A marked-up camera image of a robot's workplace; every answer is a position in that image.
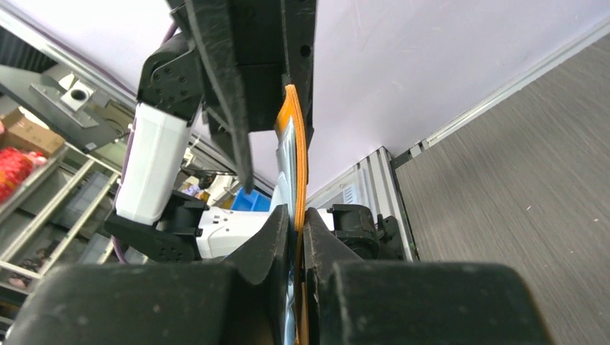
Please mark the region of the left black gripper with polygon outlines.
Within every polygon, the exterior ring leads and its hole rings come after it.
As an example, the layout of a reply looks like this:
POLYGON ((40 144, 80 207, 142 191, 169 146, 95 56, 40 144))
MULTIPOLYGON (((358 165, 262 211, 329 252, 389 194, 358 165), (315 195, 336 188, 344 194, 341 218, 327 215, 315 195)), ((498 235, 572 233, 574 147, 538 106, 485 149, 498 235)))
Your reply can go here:
POLYGON ((169 1, 168 6, 199 52, 211 138, 250 193, 255 179, 248 135, 275 129, 287 85, 296 87, 311 143, 317 2, 169 1))

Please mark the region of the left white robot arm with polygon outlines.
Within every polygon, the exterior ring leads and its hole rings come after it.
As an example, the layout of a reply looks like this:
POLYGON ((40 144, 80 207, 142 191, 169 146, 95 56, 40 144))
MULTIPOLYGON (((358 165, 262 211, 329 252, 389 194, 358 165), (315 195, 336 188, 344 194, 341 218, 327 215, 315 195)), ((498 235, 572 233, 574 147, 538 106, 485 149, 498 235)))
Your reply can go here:
POLYGON ((170 1, 175 34, 143 64, 133 130, 106 230, 156 262, 223 257, 258 232, 267 212, 229 211, 174 190, 191 129, 206 119, 246 191, 249 136, 274 131, 271 203, 289 216, 292 257, 303 256, 314 134, 315 1, 170 1))

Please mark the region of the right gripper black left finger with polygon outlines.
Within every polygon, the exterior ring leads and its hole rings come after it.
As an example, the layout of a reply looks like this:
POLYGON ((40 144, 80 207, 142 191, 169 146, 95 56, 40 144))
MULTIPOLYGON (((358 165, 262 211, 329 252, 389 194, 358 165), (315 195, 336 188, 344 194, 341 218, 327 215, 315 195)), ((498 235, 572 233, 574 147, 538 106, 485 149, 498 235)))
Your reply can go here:
POLYGON ((288 226, 278 206, 219 262, 88 264, 52 270, 6 344, 282 344, 288 226))

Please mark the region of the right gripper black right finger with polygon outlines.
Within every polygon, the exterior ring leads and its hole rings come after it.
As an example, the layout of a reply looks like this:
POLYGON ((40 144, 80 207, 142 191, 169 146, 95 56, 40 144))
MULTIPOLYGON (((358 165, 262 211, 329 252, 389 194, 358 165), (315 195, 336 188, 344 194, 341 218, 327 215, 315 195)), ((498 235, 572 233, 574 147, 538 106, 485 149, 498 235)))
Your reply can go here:
POLYGON ((551 344, 530 289, 482 262, 364 260, 309 209, 303 340, 310 344, 551 344))

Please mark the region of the yellow card holder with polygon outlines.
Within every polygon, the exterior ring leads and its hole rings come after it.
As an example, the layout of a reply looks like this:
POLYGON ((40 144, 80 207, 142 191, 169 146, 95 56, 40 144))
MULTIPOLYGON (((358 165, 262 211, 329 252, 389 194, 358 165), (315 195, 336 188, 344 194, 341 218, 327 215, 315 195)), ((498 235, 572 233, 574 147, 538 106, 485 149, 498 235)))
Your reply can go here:
POLYGON ((304 270, 304 220, 308 183, 308 154, 304 118, 296 87, 285 87, 285 99, 276 118, 277 161, 280 170, 274 198, 288 206, 291 217, 291 263, 286 304, 286 344, 309 344, 306 275, 304 270))

